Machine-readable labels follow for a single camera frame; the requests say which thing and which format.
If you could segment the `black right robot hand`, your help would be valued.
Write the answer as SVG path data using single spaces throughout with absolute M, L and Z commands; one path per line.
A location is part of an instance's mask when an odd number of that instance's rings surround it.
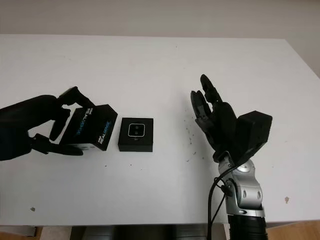
M 191 104 L 195 122 L 214 150 L 214 162 L 218 163 L 232 145 L 237 117 L 205 74 L 201 75 L 200 82 L 204 93 L 191 91 Z

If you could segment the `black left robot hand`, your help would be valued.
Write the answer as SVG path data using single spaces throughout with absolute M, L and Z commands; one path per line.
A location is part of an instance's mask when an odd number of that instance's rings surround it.
M 0 110 L 0 160 L 7 161 L 36 150 L 47 155 L 82 156 L 83 151 L 70 145 L 53 143 L 66 125 L 70 110 L 63 105 L 78 104 L 83 108 L 95 105 L 74 86 L 59 97 L 40 95 Z M 49 137 L 37 133 L 29 136 L 29 130 L 48 121 L 54 121 Z

